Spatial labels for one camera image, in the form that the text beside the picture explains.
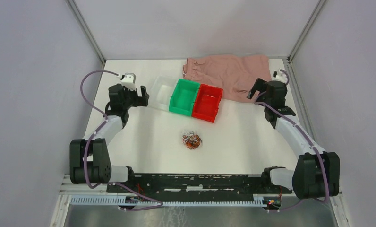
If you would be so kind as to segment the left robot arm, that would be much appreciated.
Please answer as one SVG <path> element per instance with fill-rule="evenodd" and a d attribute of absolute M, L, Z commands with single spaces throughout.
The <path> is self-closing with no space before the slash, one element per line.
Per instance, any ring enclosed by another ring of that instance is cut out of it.
<path fill-rule="evenodd" d="M 129 119 L 132 107 L 147 107 L 149 94 L 146 87 L 130 90 L 122 84 L 109 87 L 109 101 L 101 111 L 103 119 L 89 136 L 74 139 L 69 146 L 70 179 L 73 184 L 94 184 L 111 182 L 112 165 L 108 145 Z"/>

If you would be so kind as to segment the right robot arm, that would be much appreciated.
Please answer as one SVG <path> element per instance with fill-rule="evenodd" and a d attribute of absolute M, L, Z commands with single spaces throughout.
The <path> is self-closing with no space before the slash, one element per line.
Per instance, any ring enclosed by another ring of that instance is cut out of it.
<path fill-rule="evenodd" d="M 277 80 L 258 78 L 247 96 L 254 94 L 256 105 L 264 107 L 265 119 L 294 152 L 297 163 L 294 170 L 273 166 L 264 169 L 261 188 L 273 193 L 282 186 L 294 191 L 299 199 L 319 199 L 337 196 L 340 191 L 340 158 L 319 146 L 296 120 L 295 112 L 285 104 L 287 85 Z"/>

